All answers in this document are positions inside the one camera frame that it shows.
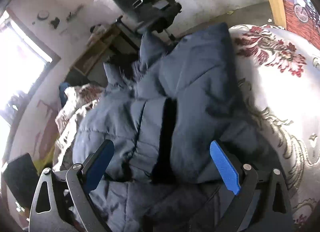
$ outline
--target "bed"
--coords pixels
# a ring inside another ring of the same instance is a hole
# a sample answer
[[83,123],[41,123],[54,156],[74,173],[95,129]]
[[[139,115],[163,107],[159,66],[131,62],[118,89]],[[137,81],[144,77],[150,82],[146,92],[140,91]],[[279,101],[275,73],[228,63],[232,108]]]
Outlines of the bed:
[[[236,75],[244,102],[262,135],[278,153],[287,176],[293,219],[299,229],[320,199],[320,133],[317,101],[320,100],[320,51],[302,37],[275,26],[237,25],[229,29],[236,53]],[[73,98],[79,90],[73,88]],[[102,89],[95,89],[86,101],[72,104],[68,120],[57,123],[61,137],[54,170],[72,165],[72,150],[80,122],[98,104]],[[215,223],[225,209],[225,193],[216,193]]]

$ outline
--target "bright window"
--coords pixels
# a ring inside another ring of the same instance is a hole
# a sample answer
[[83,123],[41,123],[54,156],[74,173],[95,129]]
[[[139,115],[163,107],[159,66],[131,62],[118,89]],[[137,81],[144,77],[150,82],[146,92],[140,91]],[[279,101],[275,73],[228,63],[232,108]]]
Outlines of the bright window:
[[32,85],[52,58],[41,50],[4,12],[0,18],[0,158],[10,125]]

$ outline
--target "black mount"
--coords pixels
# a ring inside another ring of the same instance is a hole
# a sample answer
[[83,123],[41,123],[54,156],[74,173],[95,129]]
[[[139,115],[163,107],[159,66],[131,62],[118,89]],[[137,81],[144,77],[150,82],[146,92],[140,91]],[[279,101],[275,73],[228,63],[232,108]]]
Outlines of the black mount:
[[[105,140],[83,164],[76,163],[68,171],[53,172],[50,168],[44,169],[31,206],[29,231],[77,232],[68,219],[67,208],[63,206],[63,201],[65,201],[63,192],[68,190],[87,232],[112,232],[95,212],[89,192],[97,188],[113,154],[113,142]],[[288,191],[280,170],[273,169],[271,173],[256,171],[253,166],[245,164],[242,166],[242,171],[244,179],[241,189],[212,231],[237,232],[256,189],[261,189],[262,193],[251,222],[245,231],[293,231]]]

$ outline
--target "bolt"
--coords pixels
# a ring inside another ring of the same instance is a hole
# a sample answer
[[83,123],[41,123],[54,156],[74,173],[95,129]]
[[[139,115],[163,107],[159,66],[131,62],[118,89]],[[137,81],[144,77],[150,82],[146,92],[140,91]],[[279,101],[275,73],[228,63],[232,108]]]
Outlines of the bolt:
[[51,169],[50,168],[45,168],[42,173],[44,173],[45,175],[48,175],[50,173]]
[[243,168],[244,168],[245,170],[251,170],[251,165],[250,165],[250,164],[244,164],[244,165],[243,165]]
[[82,164],[76,163],[76,164],[74,164],[74,165],[72,166],[72,168],[73,168],[74,170],[78,170],[78,169],[81,168],[81,166],[82,166]]
[[273,172],[276,174],[276,175],[280,175],[280,171],[278,169],[273,169]]

